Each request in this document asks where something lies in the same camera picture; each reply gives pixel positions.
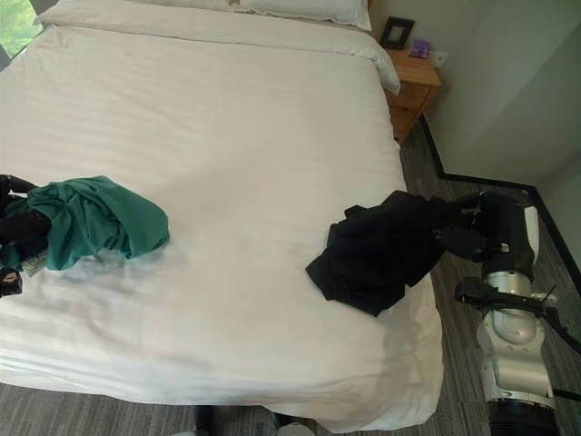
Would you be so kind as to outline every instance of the black baseboard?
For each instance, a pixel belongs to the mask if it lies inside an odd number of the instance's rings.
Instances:
[[[543,220],[545,227],[547,228],[548,234],[553,240],[556,249],[561,256],[569,275],[571,276],[571,280],[575,285],[577,292],[579,292],[579,296],[581,296],[581,272],[579,271],[579,267],[577,266],[571,252],[566,246],[565,240],[561,233],[559,232],[558,228],[556,227],[555,221],[551,216],[551,213],[548,211],[547,206],[543,202],[541,194],[538,192],[538,189],[531,185],[531,184],[523,184],[523,183],[514,183],[514,182],[506,182],[503,180],[495,180],[495,179],[485,179],[483,177],[471,177],[468,175],[461,175],[461,174],[451,174],[446,173],[444,171],[444,165],[442,164],[442,160],[439,157],[438,149],[436,148],[436,143],[434,143],[434,137],[432,136],[431,131],[429,130],[428,122],[424,115],[420,118],[421,121],[421,128],[426,135],[426,139],[428,140],[429,150],[432,154],[432,158],[434,159],[434,163],[436,164],[436,172],[440,179],[447,179],[447,180],[457,180],[461,182],[470,182],[470,183],[482,183],[482,184],[491,184],[494,186],[505,186],[507,188],[515,188],[527,191],[528,196],[530,197],[533,205],[537,208],[538,216]]]

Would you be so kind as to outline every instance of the picture frame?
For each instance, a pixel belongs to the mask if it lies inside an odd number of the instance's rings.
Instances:
[[[384,48],[403,50],[414,24],[414,20],[390,16],[385,24],[385,30],[379,43]]]

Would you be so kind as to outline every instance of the drawer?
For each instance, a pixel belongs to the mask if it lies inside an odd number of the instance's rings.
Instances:
[[[399,95],[386,92],[389,106],[419,108],[429,93],[429,86],[421,84],[401,84]]]
[[[389,113],[391,114],[391,125],[393,125],[393,132],[399,136],[408,130],[416,117],[416,112],[411,109],[403,107],[390,106]]]

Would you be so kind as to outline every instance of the white duvet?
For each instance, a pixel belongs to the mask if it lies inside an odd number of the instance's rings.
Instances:
[[[423,422],[442,380],[429,278],[376,319],[325,301],[304,272],[345,208],[405,189],[373,44],[269,17],[74,3],[61,11],[77,26],[52,11],[59,25],[0,74],[0,173],[104,174],[159,204],[172,239],[26,278],[0,301],[0,382],[262,404],[332,431]],[[127,4],[152,13],[128,25]],[[209,23],[238,44],[195,30]],[[349,44],[360,50],[341,54]]]

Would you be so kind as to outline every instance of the black clothing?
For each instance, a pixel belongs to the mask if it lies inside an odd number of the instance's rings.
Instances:
[[[433,230],[458,220],[459,206],[395,191],[369,209],[353,206],[329,230],[327,249],[307,273],[327,300],[377,316],[438,262],[444,249]]]

